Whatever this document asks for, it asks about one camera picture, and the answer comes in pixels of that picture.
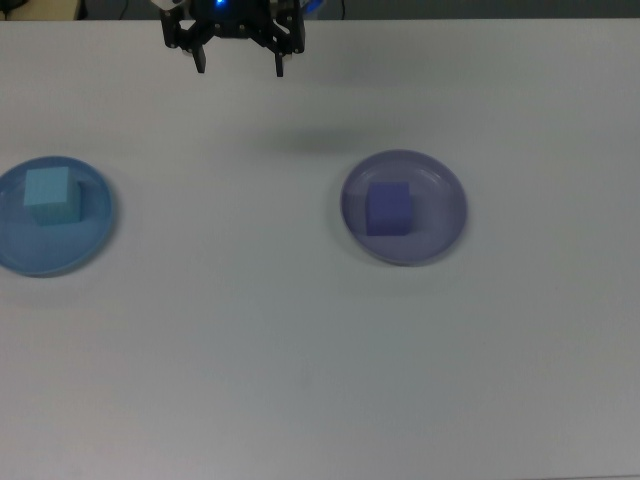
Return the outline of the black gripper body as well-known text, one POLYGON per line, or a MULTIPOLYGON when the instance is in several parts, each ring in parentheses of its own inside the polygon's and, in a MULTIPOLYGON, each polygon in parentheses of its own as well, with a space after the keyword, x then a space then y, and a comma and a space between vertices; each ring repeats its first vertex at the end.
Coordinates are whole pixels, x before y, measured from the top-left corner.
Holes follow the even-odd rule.
POLYGON ((271 11, 264 0, 196 0, 192 18, 216 36, 243 38, 262 31, 271 21, 271 11))

